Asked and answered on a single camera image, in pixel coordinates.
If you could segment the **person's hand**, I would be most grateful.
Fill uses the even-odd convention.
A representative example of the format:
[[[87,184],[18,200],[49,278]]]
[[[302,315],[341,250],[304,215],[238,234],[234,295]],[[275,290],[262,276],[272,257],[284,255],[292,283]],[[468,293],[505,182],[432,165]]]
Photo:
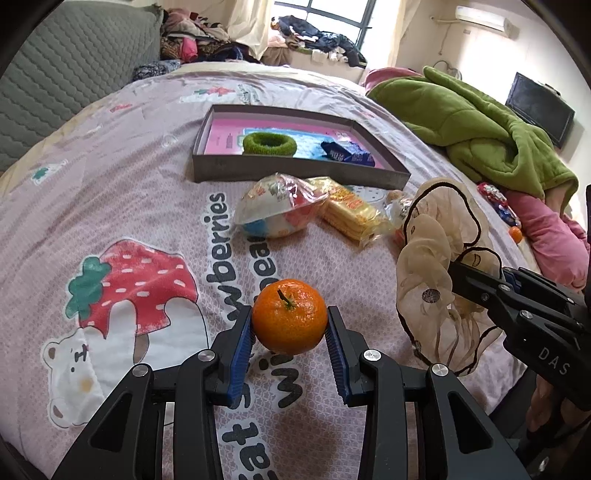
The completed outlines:
[[[526,424],[529,431],[535,432],[548,422],[552,414],[552,400],[552,385],[538,376],[536,378],[536,388],[526,414]],[[569,400],[562,401],[561,415],[566,424],[574,424],[576,414],[574,413],[574,405]]]

